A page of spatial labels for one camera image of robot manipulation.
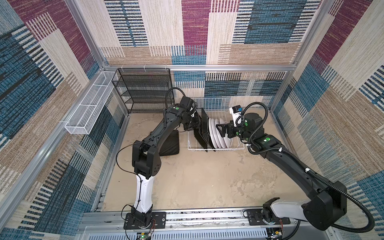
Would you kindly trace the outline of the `black square plate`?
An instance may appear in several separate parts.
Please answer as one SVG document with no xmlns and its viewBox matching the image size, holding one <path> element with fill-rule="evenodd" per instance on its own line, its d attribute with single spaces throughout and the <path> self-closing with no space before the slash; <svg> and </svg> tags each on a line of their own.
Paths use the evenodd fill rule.
<svg viewBox="0 0 384 240">
<path fill-rule="evenodd" d="M 173 130 L 160 148 L 161 157 L 177 155 L 180 152 L 179 132 Z"/>
</svg>

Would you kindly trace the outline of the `floral square plate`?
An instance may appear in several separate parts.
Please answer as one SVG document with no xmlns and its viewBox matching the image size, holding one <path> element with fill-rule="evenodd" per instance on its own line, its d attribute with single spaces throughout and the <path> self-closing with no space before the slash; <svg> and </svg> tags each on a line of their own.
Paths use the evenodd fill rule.
<svg viewBox="0 0 384 240">
<path fill-rule="evenodd" d="M 208 151 L 208 143 L 205 140 L 202 132 L 202 123 L 199 121 L 199 123 L 194 127 L 194 136 L 195 139 L 198 141 L 198 143 L 203 147 L 204 151 Z"/>
<path fill-rule="evenodd" d="M 215 150 L 216 147 L 213 144 L 212 138 L 211 138 L 211 130 L 210 130 L 210 118 L 208 114 L 206 113 L 205 109 L 202 108 L 201 110 L 201 118 L 202 118 L 202 138 L 204 139 L 204 149 L 213 149 Z"/>
</svg>

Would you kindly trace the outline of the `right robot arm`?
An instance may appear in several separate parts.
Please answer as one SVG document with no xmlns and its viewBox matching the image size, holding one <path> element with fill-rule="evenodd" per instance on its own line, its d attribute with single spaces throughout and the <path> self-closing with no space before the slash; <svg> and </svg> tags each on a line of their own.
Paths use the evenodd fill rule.
<svg viewBox="0 0 384 240">
<path fill-rule="evenodd" d="M 256 113 L 236 113 L 236 124 L 216 125 L 221 137 L 239 138 L 252 155 L 261 156 L 288 175 L 309 198 L 308 202 L 287 202 L 272 198 L 263 205 L 262 215 L 266 224 L 275 218 L 293 218 L 306 221 L 318 230 L 334 227 L 347 212 L 346 187 L 341 182 L 331 182 L 311 170 L 292 154 L 277 138 L 265 134 L 263 119 Z"/>
</svg>

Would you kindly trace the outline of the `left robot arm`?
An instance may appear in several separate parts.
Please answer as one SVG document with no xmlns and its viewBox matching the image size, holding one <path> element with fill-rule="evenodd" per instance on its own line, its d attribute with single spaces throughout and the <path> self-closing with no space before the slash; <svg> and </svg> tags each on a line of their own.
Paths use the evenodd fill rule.
<svg viewBox="0 0 384 240">
<path fill-rule="evenodd" d="M 134 221 L 143 227 L 152 221 L 153 185 L 162 166 L 160 149 L 179 125 L 184 125 L 187 131 L 200 127 L 197 106 L 193 99 L 183 96 L 180 103 L 163 109 L 163 119 L 146 138 L 134 142 L 132 166 L 137 178 L 137 194 L 131 214 Z"/>
</svg>

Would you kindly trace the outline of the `white round plate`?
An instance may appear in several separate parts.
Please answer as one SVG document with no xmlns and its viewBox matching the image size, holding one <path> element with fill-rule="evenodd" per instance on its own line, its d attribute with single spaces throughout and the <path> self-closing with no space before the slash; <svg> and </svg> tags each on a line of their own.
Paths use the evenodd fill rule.
<svg viewBox="0 0 384 240">
<path fill-rule="evenodd" d="M 231 148 L 231 139 L 229 139 L 228 137 L 224 137 L 224 141 L 225 141 L 226 147 L 228 149 L 230 149 Z"/>
<path fill-rule="evenodd" d="M 218 149 L 219 146 L 218 146 L 218 143 L 216 141 L 216 135 L 215 135 L 213 123 L 214 123 L 214 120 L 212 118 L 210 118 L 209 119 L 209 124 L 210 124 L 210 135 L 211 135 L 212 143 L 213 143 L 215 149 Z"/>
<path fill-rule="evenodd" d="M 226 147 L 226 144 L 217 129 L 217 124 L 219 124 L 220 122 L 217 119 L 213 119 L 213 123 L 214 123 L 214 131 L 216 135 L 215 138 L 216 138 L 217 145 L 220 149 L 224 149 Z"/>
<path fill-rule="evenodd" d="M 220 118 L 220 124 L 224 124 L 224 120 L 222 118 Z M 218 138 L 219 138 L 219 141 L 221 143 L 221 146 L 223 149 L 226 149 L 226 144 L 225 144 L 225 141 L 224 141 L 224 138 L 222 138 L 220 135 L 218 135 Z"/>
</svg>

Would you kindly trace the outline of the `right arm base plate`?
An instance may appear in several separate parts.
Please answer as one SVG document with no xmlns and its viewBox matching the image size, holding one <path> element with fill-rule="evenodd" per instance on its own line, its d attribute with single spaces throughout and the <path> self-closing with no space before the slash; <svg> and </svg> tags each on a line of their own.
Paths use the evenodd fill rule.
<svg viewBox="0 0 384 240">
<path fill-rule="evenodd" d="M 248 219 L 251 226 L 262 225 L 289 225 L 289 218 L 278 218 L 269 209 L 246 209 L 243 211 L 243 216 Z"/>
</svg>

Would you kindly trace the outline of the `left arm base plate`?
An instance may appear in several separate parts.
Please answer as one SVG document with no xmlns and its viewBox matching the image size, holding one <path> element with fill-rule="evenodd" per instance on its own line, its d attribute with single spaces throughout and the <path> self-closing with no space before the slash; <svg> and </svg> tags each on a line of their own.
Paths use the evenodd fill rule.
<svg viewBox="0 0 384 240">
<path fill-rule="evenodd" d="M 156 230 L 164 229 L 166 225 L 166 220 L 166 212 L 152 212 L 150 217 L 146 216 L 146 220 L 144 223 L 141 223 L 139 221 L 139 218 L 134 217 L 133 214 L 127 213 L 124 222 L 124 230 L 149 230 L 151 228 L 155 228 Z"/>
</svg>

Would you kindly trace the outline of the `white mesh wall basket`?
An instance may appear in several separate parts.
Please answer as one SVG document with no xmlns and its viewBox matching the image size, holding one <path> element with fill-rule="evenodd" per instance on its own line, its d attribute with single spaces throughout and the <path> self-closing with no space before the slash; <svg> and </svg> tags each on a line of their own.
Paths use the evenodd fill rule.
<svg viewBox="0 0 384 240">
<path fill-rule="evenodd" d="M 80 104 L 65 125 L 71 135 L 88 135 L 91 133 L 101 111 L 114 89 L 112 80 L 114 72 L 102 72 L 98 75 Z"/>
</svg>

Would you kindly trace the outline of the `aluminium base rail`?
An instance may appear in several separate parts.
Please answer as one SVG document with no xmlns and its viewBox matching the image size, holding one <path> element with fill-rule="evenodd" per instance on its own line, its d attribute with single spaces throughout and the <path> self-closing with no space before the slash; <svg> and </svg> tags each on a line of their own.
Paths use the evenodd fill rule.
<svg viewBox="0 0 384 240">
<path fill-rule="evenodd" d="M 329 228 L 319 231 L 308 222 L 290 219 L 289 225 L 251 226 L 245 208 L 159 210 L 166 212 L 164 229 L 124 230 L 129 212 L 85 213 L 76 231 L 77 240 L 339 240 Z"/>
</svg>

